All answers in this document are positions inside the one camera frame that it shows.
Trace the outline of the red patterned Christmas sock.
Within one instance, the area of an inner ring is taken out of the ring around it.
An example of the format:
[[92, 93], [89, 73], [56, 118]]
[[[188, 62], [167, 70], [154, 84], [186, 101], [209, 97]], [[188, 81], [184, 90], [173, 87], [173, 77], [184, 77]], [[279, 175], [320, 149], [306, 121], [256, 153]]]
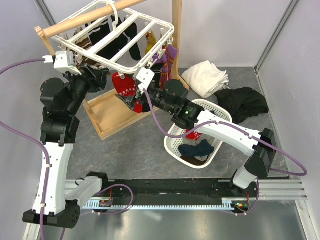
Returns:
[[124, 79], [121, 79], [120, 75], [115, 72], [112, 74], [112, 83], [116, 92], [121, 96], [133, 96], [136, 92], [135, 81], [127, 74], [124, 75]]

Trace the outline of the white plastic clip hanger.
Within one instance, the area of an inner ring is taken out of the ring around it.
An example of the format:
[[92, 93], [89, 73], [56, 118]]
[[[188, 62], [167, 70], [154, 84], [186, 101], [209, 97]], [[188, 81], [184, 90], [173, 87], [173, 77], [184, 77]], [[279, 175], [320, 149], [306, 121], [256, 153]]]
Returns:
[[[162, 57], [165, 52], [163, 45], [170, 42], [170, 38], [173, 37], [175, 32], [173, 24], [130, 8], [139, 3], [141, 3], [140, 0], [129, 0], [125, 1], [125, 3], [113, 0], [94, 0], [58, 24], [44, 29], [43, 33], [47, 38], [51, 38], [62, 46], [70, 48], [80, 55], [102, 64], [104, 67], [116, 70], [121, 74], [134, 74], [139, 68], [151, 68], [156, 63], [153, 60], [155, 54], [158, 54], [159, 59]], [[109, 34], [96, 44], [93, 44], [88, 50], [75, 44], [79, 38], [92, 31], [110, 16], [114, 16], [115, 21], [112, 22], [112, 31]], [[146, 21], [145, 27], [132, 37], [122, 49], [110, 59], [98, 55], [101, 50], [110, 46], [113, 41], [118, 39], [138, 19]], [[119, 64], [118, 61], [140, 39], [144, 38], [147, 32], [150, 32], [155, 25], [160, 26], [164, 30], [164, 34], [157, 41], [156, 45], [135, 66], [127, 67]]]

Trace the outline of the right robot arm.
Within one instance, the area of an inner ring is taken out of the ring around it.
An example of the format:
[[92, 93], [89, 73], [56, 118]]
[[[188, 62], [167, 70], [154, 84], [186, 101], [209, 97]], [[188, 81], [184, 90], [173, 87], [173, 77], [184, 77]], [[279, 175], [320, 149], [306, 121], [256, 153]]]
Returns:
[[235, 197], [242, 196], [257, 178], [266, 178], [271, 169], [276, 149], [272, 145], [274, 133], [269, 129], [257, 131], [245, 129], [218, 117], [202, 106], [188, 100], [189, 91], [177, 79], [171, 79], [164, 89], [140, 84], [132, 96], [123, 97], [124, 103], [133, 110], [137, 101], [149, 103], [170, 115], [172, 122], [181, 129], [209, 135], [244, 153], [249, 159], [238, 169], [229, 184]]

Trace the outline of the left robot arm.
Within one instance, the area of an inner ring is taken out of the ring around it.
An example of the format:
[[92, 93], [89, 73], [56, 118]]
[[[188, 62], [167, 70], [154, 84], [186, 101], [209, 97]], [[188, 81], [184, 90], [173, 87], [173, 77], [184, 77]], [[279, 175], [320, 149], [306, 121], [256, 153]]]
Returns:
[[107, 85], [108, 68], [82, 65], [80, 74], [66, 72], [67, 82], [49, 78], [40, 87], [43, 104], [40, 146], [44, 147], [38, 193], [32, 209], [24, 212], [25, 223], [72, 229], [81, 208], [95, 195], [110, 191], [108, 176], [89, 172], [71, 193], [65, 193], [67, 169], [76, 142], [80, 120], [76, 114], [88, 93]]

